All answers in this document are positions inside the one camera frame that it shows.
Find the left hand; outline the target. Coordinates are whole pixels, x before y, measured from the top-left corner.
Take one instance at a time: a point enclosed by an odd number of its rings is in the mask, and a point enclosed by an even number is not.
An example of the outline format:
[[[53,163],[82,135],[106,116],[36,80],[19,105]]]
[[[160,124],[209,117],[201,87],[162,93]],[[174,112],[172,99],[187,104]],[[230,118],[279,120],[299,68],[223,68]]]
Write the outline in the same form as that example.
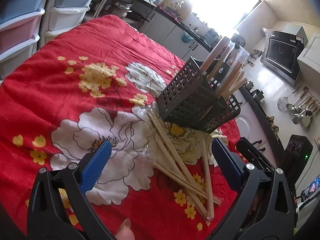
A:
[[[115,235],[117,240],[135,240],[135,236],[131,230],[131,220],[125,219]]]

